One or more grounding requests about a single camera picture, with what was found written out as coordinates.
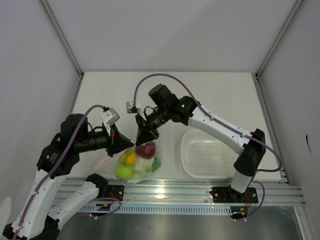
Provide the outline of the red apple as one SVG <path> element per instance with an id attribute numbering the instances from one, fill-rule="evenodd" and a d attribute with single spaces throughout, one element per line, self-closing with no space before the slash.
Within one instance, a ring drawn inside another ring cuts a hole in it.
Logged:
<path id="1" fill-rule="evenodd" d="M 144 159 L 152 159 L 156 155 L 156 152 L 157 145 L 153 141 L 135 147 L 135 153 Z"/>

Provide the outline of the yellow orange mango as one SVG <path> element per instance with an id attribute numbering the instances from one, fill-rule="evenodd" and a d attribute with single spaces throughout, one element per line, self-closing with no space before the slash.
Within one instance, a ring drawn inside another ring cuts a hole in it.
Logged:
<path id="1" fill-rule="evenodd" d="M 127 149 L 120 157 L 119 162 L 126 165 L 133 165 L 136 161 L 136 152 L 134 148 Z"/>

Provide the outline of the clear pink zip top bag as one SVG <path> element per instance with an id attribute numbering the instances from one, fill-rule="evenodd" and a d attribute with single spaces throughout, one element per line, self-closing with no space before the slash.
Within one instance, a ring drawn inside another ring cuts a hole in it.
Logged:
<path id="1" fill-rule="evenodd" d="M 116 177 L 126 184 L 137 184 L 161 168 L 161 159 L 154 141 L 130 147 L 113 157 L 105 156 L 95 167 L 96 173 Z"/>

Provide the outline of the pale green cabbage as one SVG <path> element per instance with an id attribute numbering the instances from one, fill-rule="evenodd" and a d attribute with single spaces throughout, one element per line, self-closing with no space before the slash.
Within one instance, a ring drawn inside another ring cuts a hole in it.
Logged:
<path id="1" fill-rule="evenodd" d="M 147 159 L 139 156 L 135 161 L 134 172 L 138 174 L 147 174 L 152 172 L 154 157 Z"/>

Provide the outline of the green apple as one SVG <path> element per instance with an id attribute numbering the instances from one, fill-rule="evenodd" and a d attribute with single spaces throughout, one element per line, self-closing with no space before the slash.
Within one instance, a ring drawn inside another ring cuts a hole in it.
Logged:
<path id="1" fill-rule="evenodd" d="M 127 164 L 119 163 L 116 166 L 115 174 L 118 178 L 127 181 L 132 178 L 134 174 L 134 169 L 135 169 L 135 166 L 133 164 L 127 165 Z"/>

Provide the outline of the green lettuce leaf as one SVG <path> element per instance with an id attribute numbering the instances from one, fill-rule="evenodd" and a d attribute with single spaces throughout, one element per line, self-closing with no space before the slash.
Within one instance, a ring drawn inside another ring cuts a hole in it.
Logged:
<path id="1" fill-rule="evenodd" d="M 154 173 L 157 171 L 161 166 L 161 160 L 155 156 L 151 165 L 151 172 Z"/>

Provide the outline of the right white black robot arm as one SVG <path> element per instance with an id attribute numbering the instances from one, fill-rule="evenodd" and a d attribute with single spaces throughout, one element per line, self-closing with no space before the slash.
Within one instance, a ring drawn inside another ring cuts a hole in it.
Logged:
<path id="1" fill-rule="evenodd" d="M 246 190 L 266 153 L 265 133 L 258 128 L 255 131 L 241 131 L 223 119 L 210 116 L 192 97 L 177 98 L 163 84 L 152 88 L 148 95 L 156 105 L 150 114 L 133 107 L 138 127 L 135 144 L 140 146 L 158 139 L 158 129 L 168 121 L 201 130 L 226 144 L 238 155 L 233 165 L 235 174 L 229 185 L 228 196 L 234 202 L 245 198 Z"/>

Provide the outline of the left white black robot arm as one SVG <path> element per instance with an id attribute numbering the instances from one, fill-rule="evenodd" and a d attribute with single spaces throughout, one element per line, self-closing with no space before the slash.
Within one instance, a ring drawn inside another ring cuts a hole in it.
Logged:
<path id="1" fill-rule="evenodd" d="M 111 195 L 108 180 L 93 173 L 75 193 L 51 208 L 60 186 L 79 162 L 81 153 L 105 149 L 112 157 L 133 147 L 133 142 L 116 127 L 119 118 L 112 109 L 106 110 L 101 113 L 102 125 L 89 130 L 87 115 L 75 113 L 66 117 L 60 125 L 60 132 L 41 152 L 34 183 L 23 210 L 14 222 L 3 224 L 5 238 L 55 240 L 65 223 L 90 201 L 116 200 Z"/>

